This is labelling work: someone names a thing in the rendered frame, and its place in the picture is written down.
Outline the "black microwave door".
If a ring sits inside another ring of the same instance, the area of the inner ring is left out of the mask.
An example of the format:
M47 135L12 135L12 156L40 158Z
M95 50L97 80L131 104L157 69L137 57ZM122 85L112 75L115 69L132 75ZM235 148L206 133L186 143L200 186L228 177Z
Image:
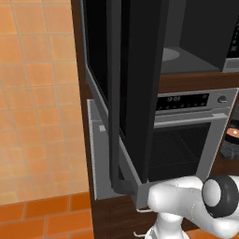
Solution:
M148 204L147 182L169 0L132 0L126 129L120 133L119 177ZM106 0L80 0L85 75L108 134Z

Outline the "oven door with glass window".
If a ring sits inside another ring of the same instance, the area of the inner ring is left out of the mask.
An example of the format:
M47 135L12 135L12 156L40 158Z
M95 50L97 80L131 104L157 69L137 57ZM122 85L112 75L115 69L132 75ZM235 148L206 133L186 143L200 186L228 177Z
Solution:
M228 119L154 127L147 182L182 176L206 180Z

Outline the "black bowl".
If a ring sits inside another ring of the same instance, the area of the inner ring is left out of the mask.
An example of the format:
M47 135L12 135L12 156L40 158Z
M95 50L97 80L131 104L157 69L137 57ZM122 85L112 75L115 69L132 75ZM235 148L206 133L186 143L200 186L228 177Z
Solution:
M229 125L229 128L234 128L234 129L239 130L239 120L232 119L231 123ZM239 138L230 136L227 133L226 133L226 136L225 136L225 140L232 143L232 144L239 145Z

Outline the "black microwave oven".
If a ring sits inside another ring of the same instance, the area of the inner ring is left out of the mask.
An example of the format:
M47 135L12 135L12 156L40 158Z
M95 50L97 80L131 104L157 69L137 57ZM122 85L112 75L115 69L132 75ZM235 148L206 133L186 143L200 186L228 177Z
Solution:
M221 71L239 16L239 0L169 0L162 73Z

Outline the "dark brown wooden cabinet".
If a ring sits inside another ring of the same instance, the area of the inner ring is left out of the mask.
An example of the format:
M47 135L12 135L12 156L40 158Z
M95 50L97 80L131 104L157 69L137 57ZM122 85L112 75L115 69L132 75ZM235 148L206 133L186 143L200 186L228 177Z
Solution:
M111 188L108 134L85 75L80 0L71 0L71 3L94 238L140 239L134 237L134 232L145 234L154 223L155 215L152 212L138 213L136 209L148 209L148 205L136 208L131 195L118 194ZM209 113L225 113L229 121L239 93L239 66L229 68L228 53L221 71L163 74L161 67L154 123L173 118L198 119ZM168 49L162 53L162 60L177 56L177 52ZM227 103L218 102L221 95L226 96Z

